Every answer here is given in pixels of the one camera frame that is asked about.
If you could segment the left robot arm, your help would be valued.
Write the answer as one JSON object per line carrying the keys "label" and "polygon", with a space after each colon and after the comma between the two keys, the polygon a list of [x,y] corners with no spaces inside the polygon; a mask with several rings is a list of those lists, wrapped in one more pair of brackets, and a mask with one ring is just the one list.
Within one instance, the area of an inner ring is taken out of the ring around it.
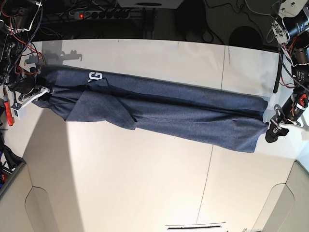
{"label": "left robot arm", "polygon": [[271,16],[279,68],[293,80],[292,95],[282,108],[275,107],[274,123],[301,127],[298,119],[309,106],[309,7],[306,0],[278,0],[271,6]]}

